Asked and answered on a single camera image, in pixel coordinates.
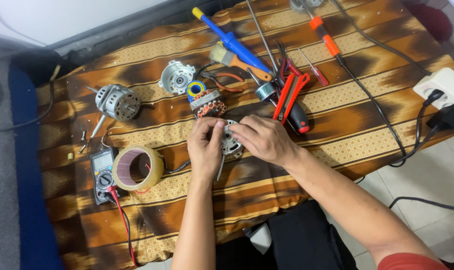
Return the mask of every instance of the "tile floor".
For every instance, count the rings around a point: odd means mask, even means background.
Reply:
[[[454,205],[454,137],[416,153],[403,167],[386,166],[366,176],[359,184],[386,205],[399,196],[419,197]],[[393,211],[436,255],[454,262],[454,211],[416,201],[401,200]],[[365,248],[327,215],[337,227],[342,239],[355,256],[359,270],[375,270],[375,264]],[[254,245],[265,251],[270,245],[267,228],[251,238]],[[149,263],[142,270],[168,270],[171,259]]]

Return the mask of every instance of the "tape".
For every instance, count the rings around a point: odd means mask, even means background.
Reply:
[[[194,97],[200,92],[205,91],[205,84],[200,81],[191,81],[187,85],[187,98],[189,102],[192,102]]]
[[[149,156],[150,172],[144,180],[136,183],[130,175],[130,166],[133,160],[143,153]],[[153,187],[160,181],[163,173],[164,161],[162,155],[152,148],[140,145],[130,145],[123,149],[115,158],[112,166],[112,175],[117,186],[129,191]]]

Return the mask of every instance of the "red sleeve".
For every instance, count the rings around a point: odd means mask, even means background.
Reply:
[[[412,253],[389,255],[380,261],[378,270],[449,270],[442,263]]]

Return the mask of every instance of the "pliers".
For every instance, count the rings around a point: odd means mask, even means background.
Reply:
[[[244,91],[244,89],[234,89],[234,88],[225,87],[225,86],[221,85],[219,83],[219,81],[217,81],[218,77],[231,77],[231,78],[238,80],[239,82],[244,82],[244,79],[242,79],[241,77],[239,77],[235,74],[232,74],[232,73],[213,74],[213,73],[210,73],[207,71],[202,71],[200,73],[200,75],[202,77],[212,80],[218,86],[218,88],[220,88],[222,90],[229,91],[229,92],[235,92],[235,93]]]
[[[302,76],[302,72],[300,72],[293,64],[292,64],[292,59],[289,58],[289,56],[287,55],[287,48],[286,46],[284,45],[284,43],[282,41],[278,41],[276,40],[276,44],[277,44],[277,49],[279,50],[279,53],[280,53],[280,57],[279,57],[279,64],[280,64],[280,67],[279,67],[279,70],[278,70],[278,79],[279,78],[282,78],[282,81],[286,81],[285,80],[285,77],[284,77],[284,71],[289,69],[290,71],[292,71],[292,73],[295,75],[295,76]]]

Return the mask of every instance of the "digital multimeter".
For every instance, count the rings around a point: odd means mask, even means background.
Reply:
[[[114,164],[115,157],[118,155],[118,149],[109,147],[101,152],[90,156],[90,167],[93,176],[93,191],[95,203],[101,205],[109,202],[105,197],[107,187],[116,186],[114,177],[112,176],[112,165]],[[117,196],[121,197],[124,190],[117,188]]]

